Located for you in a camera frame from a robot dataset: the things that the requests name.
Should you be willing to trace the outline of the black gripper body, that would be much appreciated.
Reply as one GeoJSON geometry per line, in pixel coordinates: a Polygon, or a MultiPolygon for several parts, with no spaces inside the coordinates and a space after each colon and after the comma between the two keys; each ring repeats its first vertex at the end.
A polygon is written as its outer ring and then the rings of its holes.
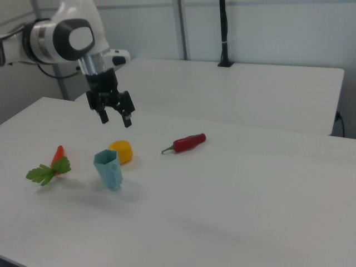
{"type": "Polygon", "coordinates": [[[109,70],[94,74],[85,75],[89,90],[86,92],[88,104],[90,109],[95,110],[96,98],[100,96],[105,99],[107,107],[115,109],[117,105],[117,95],[120,93],[117,89],[118,82],[113,68],[109,70]]]}

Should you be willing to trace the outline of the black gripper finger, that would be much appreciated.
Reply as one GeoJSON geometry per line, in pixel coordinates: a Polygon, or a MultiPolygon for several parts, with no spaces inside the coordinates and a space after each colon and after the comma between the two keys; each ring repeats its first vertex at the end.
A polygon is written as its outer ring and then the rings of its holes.
{"type": "Polygon", "coordinates": [[[120,92],[117,95],[117,105],[115,110],[122,116],[123,124],[126,128],[132,125],[131,114],[135,111],[135,107],[128,91],[120,92]]]}
{"type": "Polygon", "coordinates": [[[109,121],[107,112],[105,110],[106,107],[106,100],[98,96],[96,98],[95,110],[99,115],[102,123],[107,123],[109,121]]]}

